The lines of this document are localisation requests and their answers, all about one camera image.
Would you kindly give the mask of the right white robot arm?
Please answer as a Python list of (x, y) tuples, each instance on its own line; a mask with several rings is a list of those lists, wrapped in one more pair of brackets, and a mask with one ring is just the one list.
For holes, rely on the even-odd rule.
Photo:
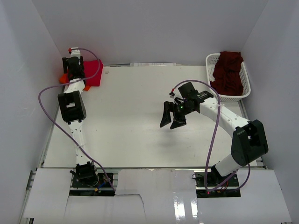
[(179, 93), (169, 93), (172, 101), (164, 102), (163, 116), (160, 127), (170, 124), (170, 129), (186, 125), (186, 116), (192, 112), (204, 115), (215, 122), (215, 128), (206, 160), (208, 169), (214, 139), (218, 127), (224, 129), (232, 138), (228, 156), (205, 171), (204, 185), (212, 181), (217, 189), (237, 172), (238, 169), (250, 166), (250, 163), (268, 153), (268, 143), (261, 121), (250, 121), (240, 117), (220, 102), (220, 96), (211, 87), (210, 91), (199, 92), (192, 80), (186, 80), (175, 86)]

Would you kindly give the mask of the bright red t shirt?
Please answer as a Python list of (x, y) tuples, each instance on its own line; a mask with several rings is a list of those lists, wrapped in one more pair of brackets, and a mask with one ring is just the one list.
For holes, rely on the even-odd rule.
[(92, 77), (96, 71), (97, 74), (95, 77), (85, 80), (85, 91), (88, 91), (91, 87), (100, 86), (101, 75), (103, 71), (103, 64), (101, 60), (93, 60), (93, 61), (84, 61), (84, 72), (85, 77)]

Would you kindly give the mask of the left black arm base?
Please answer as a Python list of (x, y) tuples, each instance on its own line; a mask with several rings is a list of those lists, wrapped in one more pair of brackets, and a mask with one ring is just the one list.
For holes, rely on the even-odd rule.
[(97, 177), (90, 177), (84, 180), (79, 178), (72, 172), (71, 187), (69, 196), (109, 196), (115, 195), (111, 188), (107, 177), (104, 173), (98, 173)]

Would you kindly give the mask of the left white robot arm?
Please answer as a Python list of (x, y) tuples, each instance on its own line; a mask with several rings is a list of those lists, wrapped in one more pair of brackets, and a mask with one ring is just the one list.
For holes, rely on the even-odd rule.
[(94, 163), (85, 154), (85, 137), (83, 135), (83, 121), (86, 118), (86, 109), (81, 97), (85, 88), (84, 60), (82, 56), (62, 58), (63, 69), (66, 72), (68, 84), (63, 93), (58, 95), (58, 102), (62, 119), (68, 124), (74, 143), (76, 167), (73, 175), (76, 179), (89, 186), (95, 186), (99, 181)]

